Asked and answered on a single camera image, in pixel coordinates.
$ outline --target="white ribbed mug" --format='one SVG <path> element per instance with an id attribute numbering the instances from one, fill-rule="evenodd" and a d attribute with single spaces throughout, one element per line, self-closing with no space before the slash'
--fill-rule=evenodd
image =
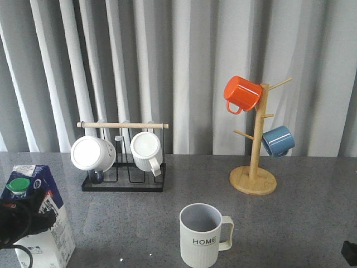
<path id="1" fill-rule="evenodd" d="M 222 224 L 229 224 L 229 237 L 220 241 Z M 185 264 L 192 268 L 208 268 L 216 263 L 218 252 L 232 246 L 234 223 L 208 204 L 190 204 L 180 212 L 180 250 Z"/>
<path id="2" fill-rule="evenodd" d="M 162 149 L 159 138 L 151 132 L 140 132 L 133 137 L 130 150 L 136 166 L 143 171 L 151 171 L 154 176 L 161 174 Z"/>

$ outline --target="gray countertop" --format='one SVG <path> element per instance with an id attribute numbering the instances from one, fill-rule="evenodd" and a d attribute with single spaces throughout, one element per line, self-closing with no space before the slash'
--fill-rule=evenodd
<path id="1" fill-rule="evenodd" d="M 235 223 L 233 245 L 213 267 L 349 267 L 342 243 L 357 243 L 357 159 L 261 157 L 277 179 L 270 195 L 235 190 L 230 172 L 249 157 L 166 155 L 162 193 L 82 192 L 86 172 L 69 154 L 0 153 L 0 189 L 13 165 L 48 165 L 66 205 L 76 249 L 68 268 L 188 267 L 180 256 L 179 212 L 215 206 Z M 0 267 L 20 267 L 14 250 Z"/>

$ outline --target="wooden pole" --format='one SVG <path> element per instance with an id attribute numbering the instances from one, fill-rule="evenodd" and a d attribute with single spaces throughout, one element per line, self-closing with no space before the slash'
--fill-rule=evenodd
<path id="1" fill-rule="evenodd" d="M 259 165 L 260 157 L 260 146 L 262 144 L 263 126 L 264 126 L 264 115 L 267 110 L 268 103 L 268 93 L 269 85 L 261 84 L 263 90 L 262 95 L 260 95 L 259 102 L 257 104 L 257 114 L 255 115 L 255 125 L 254 125 L 254 140 L 252 147 L 252 157 L 250 159 L 250 169 L 249 169 L 249 179 L 254 180 L 257 176 L 257 170 Z"/>

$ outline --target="mug handle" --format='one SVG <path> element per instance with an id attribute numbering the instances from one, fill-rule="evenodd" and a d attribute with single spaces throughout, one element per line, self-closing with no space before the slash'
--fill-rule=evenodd
<path id="1" fill-rule="evenodd" d="M 229 238 L 227 241 L 219 243 L 218 251 L 228 250 L 232 247 L 232 234 L 234 229 L 234 223 L 230 216 L 222 216 L 222 224 L 226 223 L 230 225 L 228 229 Z"/>
<path id="2" fill-rule="evenodd" d="M 230 113 L 232 113 L 232 114 L 240 114 L 240 112 L 243 110 L 243 108 L 240 108 L 240 107 L 239 107 L 238 111 L 233 112 L 233 111 L 230 109 L 229 105 L 230 105 L 230 101 L 228 100 L 228 101 L 226 102 L 226 107 L 227 107 L 227 110 L 228 110 Z"/>
<path id="3" fill-rule="evenodd" d="M 157 160 L 155 157 L 149 159 L 150 165 L 151 165 L 151 171 L 154 174 L 154 177 L 157 177 L 161 174 L 160 170 L 160 165 L 158 164 Z"/>
<path id="4" fill-rule="evenodd" d="M 95 173 L 94 169 L 88 170 L 88 177 L 90 179 L 90 182 L 93 184 L 100 184 L 104 180 L 103 171 L 98 171 L 97 173 Z"/>

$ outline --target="blue mug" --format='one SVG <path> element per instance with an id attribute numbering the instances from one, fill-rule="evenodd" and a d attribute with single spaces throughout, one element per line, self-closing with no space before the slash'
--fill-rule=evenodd
<path id="1" fill-rule="evenodd" d="M 277 158 L 286 156 L 289 149 L 295 146 L 294 137 L 286 126 L 265 132 L 262 142 L 268 154 Z"/>

